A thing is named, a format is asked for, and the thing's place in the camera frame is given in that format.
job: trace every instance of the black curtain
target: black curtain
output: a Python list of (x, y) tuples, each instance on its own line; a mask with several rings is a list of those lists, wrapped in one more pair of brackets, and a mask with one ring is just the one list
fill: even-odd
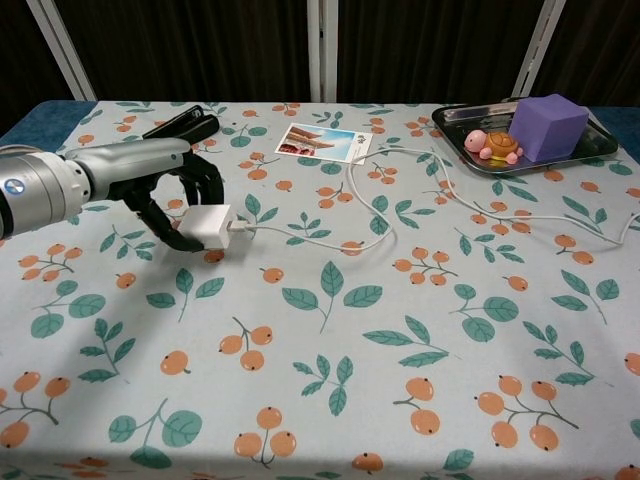
[(511, 96), (543, 0), (341, 0), (338, 100)]
[(39, 103), (73, 97), (27, 2), (2, 2), (0, 39), (3, 135)]
[(304, 1), (56, 4), (99, 99), (310, 98)]
[(532, 95), (640, 106), (640, 1), (567, 0)]

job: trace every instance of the white power adapter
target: white power adapter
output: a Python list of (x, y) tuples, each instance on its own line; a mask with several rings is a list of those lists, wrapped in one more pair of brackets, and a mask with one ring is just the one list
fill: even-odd
[(206, 249), (226, 249), (234, 233), (230, 226), (235, 219), (230, 205), (193, 205), (182, 217), (178, 231), (199, 240)]

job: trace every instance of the robotic arm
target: robotic arm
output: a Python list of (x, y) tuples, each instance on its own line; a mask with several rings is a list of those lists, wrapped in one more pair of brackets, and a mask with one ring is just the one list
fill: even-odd
[(0, 239), (77, 215), (97, 200), (123, 200), (170, 247), (204, 248), (171, 227), (151, 198), (165, 174), (180, 178), (189, 205), (224, 201), (218, 169), (191, 151), (214, 134), (218, 121), (193, 107), (137, 142), (80, 148), (65, 158), (49, 152), (0, 155)]

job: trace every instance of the white charging cable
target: white charging cable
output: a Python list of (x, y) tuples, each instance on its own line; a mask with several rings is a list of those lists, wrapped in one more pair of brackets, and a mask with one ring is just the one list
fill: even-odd
[[(470, 208), (471, 210), (474, 210), (476, 212), (482, 213), (483, 215), (486, 215), (487, 217), (493, 218), (495, 220), (514, 220), (514, 219), (518, 219), (518, 220), (559, 220), (559, 221), (565, 221), (565, 222), (569, 222), (574, 224), (575, 226), (582, 228), (583, 230), (586, 230), (587, 232), (589, 232), (592, 235), (595, 235), (596, 237), (599, 237), (603, 240), (606, 240), (607, 242), (611, 242), (615, 245), (623, 245), (624, 244), (624, 239), (627, 235), (627, 232), (629, 231), (629, 227), (631, 226), (631, 223), (638, 217), (640, 217), (640, 213), (634, 213), (631, 215), (631, 218), (629, 219), (629, 221), (626, 223), (626, 225), (624, 226), (624, 228), (622, 229), (622, 232), (620, 233), (620, 237), (618, 240), (616, 240), (615, 238), (610, 238), (607, 237), (606, 235), (602, 235), (601, 233), (596, 232), (595, 230), (591, 230), (590, 228), (588, 228), (587, 226), (583, 225), (582, 223), (578, 222), (577, 220), (574, 220), (572, 218), (568, 218), (568, 217), (560, 217), (557, 215), (496, 215), (494, 213), (488, 212), (486, 210), (484, 210), (483, 208), (480, 208), (476, 205), (473, 205), (472, 203), (468, 202), (467, 200), (465, 200), (464, 198), (462, 198), (453, 188), (453, 183), (451, 182), (451, 179), (449, 177), (449, 172), (447, 171), (447, 167), (444, 164), (444, 161), (442, 160), (442, 158), (440, 158), (439, 155), (437, 155), (435, 152), (431, 151), (431, 152), (427, 152), (424, 150), (416, 150), (413, 148), (385, 148), (382, 150), (378, 150), (376, 152), (373, 153), (368, 153), (366, 155), (361, 155), (359, 157), (356, 157), (354, 159), (352, 159), (352, 161), (349, 164), (349, 167), (346, 169), (346, 177), (347, 177), (347, 183), (349, 183), (351, 190), (353, 192), (353, 194), (356, 196), (356, 198), (360, 201), (360, 203), (362, 203), (365, 207), (367, 207), (374, 215), (380, 215), (382, 217), (385, 217), (384, 214), (382, 214), (381, 212), (379, 212), (378, 210), (375, 209), (375, 207), (373, 205), (371, 205), (369, 202), (367, 202), (364, 198), (362, 198), (362, 195), (360, 195), (360, 192), (358, 192), (358, 188), (356, 186), (356, 182), (355, 179), (353, 177), (353, 169), (356, 167), (356, 163), (360, 160), (364, 160), (366, 158), (369, 157), (373, 157), (374, 155), (378, 155), (384, 152), (407, 152), (407, 153), (419, 153), (419, 154), (424, 154), (424, 153), (428, 153), (430, 155), (433, 155), (433, 157), (438, 161), (438, 164), (440, 165), (440, 168), (442, 169), (442, 172), (444, 173), (445, 178), (447, 179), (447, 188), (449, 189), (449, 191), (451, 191), (451, 194), (463, 205), (465, 205), (466, 207)], [(389, 222), (386, 218), (385, 218), (385, 222), (387, 223), (387, 225), (389, 226), (389, 228), (387, 229), (387, 231), (377, 240), (375, 240), (374, 242), (368, 244), (368, 245), (362, 245), (360, 247), (342, 247), (342, 246), (338, 246), (338, 245), (331, 245), (328, 243), (324, 243), (324, 242), (319, 242), (317, 240), (314, 240), (312, 238), (304, 238), (305, 242), (309, 242), (312, 243), (314, 245), (319, 245), (321, 247), (326, 247), (326, 248), (331, 248), (333, 250), (341, 250), (344, 252), (361, 252), (364, 250), (368, 250), (369, 248), (375, 247), (376, 245), (378, 245), (380, 242), (382, 242), (392, 231), (393, 231), (393, 225), (391, 224), (391, 222)], [(230, 230), (232, 231), (240, 231), (240, 230), (257, 230), (257, 229), (262, 229), (262, 230), (273, 230), (276, 232), (280, 232), (284, 235), (288, 235), (290, 237), (299, 237), (299, 235), (293, 234), (291, 232), (288, 232), (286, 230), (282, 230), (280, 228), (275, 228), (275, 227), (267, 227), (267, 226), (263, 226), (263, 225), (253, 225), (253, 224), (237, 224), (237, 225), (232, 225), (232, 228)]]

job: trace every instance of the table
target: table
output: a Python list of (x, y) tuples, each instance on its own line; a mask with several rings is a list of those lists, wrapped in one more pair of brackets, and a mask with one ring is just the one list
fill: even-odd
[[(99, 102), (59, 151), (136, 140), (191, 105)], [(299, 237), (180, 253), (98, 202), (2, 242), (3, 478), (635, 478), (637, 231), (613, 248), (498, 223), (451, 199), (428, 153), (356, 169), (374, 217), (343, 164), (273, 153), (291, 121), (372, 131), (372, 150), (443, 154), (484, 208), (617, 235), (640, 193), (624, 151), (480, 177), (437, 136), (438, 105), (202, 105), (224, 130), (194, 147), (227, 201)], [(181, 218), (175, 179), (156, 198)], [(370, 242), (388, 222), (359, 255), (304, 241)]]

